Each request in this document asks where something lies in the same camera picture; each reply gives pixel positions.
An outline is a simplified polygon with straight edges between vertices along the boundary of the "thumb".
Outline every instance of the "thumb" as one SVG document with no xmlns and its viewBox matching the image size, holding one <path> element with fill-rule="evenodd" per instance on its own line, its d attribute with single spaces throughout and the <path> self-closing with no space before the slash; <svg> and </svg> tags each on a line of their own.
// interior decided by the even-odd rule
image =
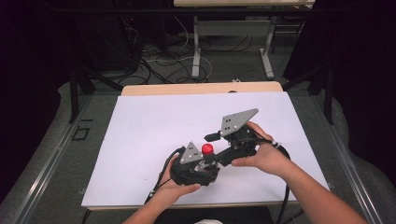
<svg viewBox="0 0 396 224">
<path fill-rule="evenodd" d="M 254 158 L 246 157 L 235 159 L 231 162 L 232 166 L 254 166 Z"/>
<path fill-rule="evenodd" d="M 201 185 L 199 185 L 199 184 L 183 186 L 182 193 L 183 193 L 183 195 L 193 193 L 200 188 L 201 188 Z"/>
</svg>

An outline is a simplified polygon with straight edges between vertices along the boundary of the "left hand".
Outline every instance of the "left hand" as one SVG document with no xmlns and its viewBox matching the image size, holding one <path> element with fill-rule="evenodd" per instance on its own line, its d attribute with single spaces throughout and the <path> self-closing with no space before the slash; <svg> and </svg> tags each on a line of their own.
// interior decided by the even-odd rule
<svg viewBox="0 0 396 224">
<path fill-rule="evenodd" d="M 163 184 L 165 181 L 167 182 L 163 184 L 159 189 L 157 189 L 157 192 L 154 194 L 151 200 L 148 201 L 149 203 L 157 203 L 163 208 L 163 210 L 174 204 L 181 196 L 188 193 L 193 193 L 201 187 L 201 185 L 199 184 L 180 186 L 171 178 L 171 166 L 177 156 L 178 155 L 174 156 L 169 161 L 160 185 Z"/>
</svg>

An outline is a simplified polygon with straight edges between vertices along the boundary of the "black curtain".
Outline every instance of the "black curtain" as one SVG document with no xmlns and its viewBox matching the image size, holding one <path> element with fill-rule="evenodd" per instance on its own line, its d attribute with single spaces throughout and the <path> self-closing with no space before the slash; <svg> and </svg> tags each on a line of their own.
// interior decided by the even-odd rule
<svg viewBox="0 0 396 224">
<path fill-rule="evenodd" d="M 317 65 L 333 66 L 333 94 L 346 116 L 350 150 L 396 185 L 395 3 L 318 0 L 315 7 L 348 13 L 309 18 L 284 77 L 295 80 Z"/>
<path fill-rule="evenodd" d="M 0 200 L 32 158 L 60 103 L 67 70 L 40 24 L 37 5 L 0 3 Z"/>
</svg>

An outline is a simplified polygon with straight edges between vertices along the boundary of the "desk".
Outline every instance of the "desk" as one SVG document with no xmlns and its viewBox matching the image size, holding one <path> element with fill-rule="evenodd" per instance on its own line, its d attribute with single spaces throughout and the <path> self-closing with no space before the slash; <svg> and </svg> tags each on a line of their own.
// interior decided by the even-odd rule
<svg viewBox="0 0 396 224">
<path fill-rule="evenodd" d="M 252 121 L 265 125 L 293 161 L 328 188 L 290 98 L 278 83 L 132 86 L 117 101 L 82 206 L 142 206 L 172 151 L 190 141 L 201 147 L 206 134 L 219 130 L 222 116 L 254 107 L 259 113 Z M 223 139 L 212 145 L 215 153 L 228 147 Z M 280 203 L 284 188 L 280 178 L 258 169 L 221 167 L 215 183 L 180 198 L 174 207 Z M 296 201 L 292 194 L 290 201 Z"/>
<path fill-rule="evenodd" d="M 176 7 L 273 7 L 313 5 L 315 0 L 175 0 Z M 276 17 L 270 21 L 198 21 L 194 17 L 194 59 L 192 77 L 199 76 L 201 49 L 199 47 L 200 35 L 258 35 L 266 36 L 264 48 L 260 49 L 262 64 L 268 79 L 275 78 L 271 63 L 268 58 L 269 48 L 276 26 Z"/>
</svg>

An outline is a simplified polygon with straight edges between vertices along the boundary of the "right hand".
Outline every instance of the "right hand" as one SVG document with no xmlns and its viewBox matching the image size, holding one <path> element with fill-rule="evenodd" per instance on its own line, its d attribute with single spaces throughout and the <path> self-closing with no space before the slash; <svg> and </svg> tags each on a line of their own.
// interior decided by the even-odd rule
<svg viewBox="0 0 396 224">
<path fill-rule="evenodd" d="M 267 140 L 274 140 L 258 124 L 249 121 L 247 126 L 256 132 L 258 138 L 264 137 Z M 290 160 L 270 144 L 259 142 L 258 145 L 260 145 L 260 148 L 257 150 L 256 155 L 235 159 L 232 165 L 256 167 L 265 173 L 281 176 L 286 168 L 286 164 L 290 163 Z"/>
</svg>

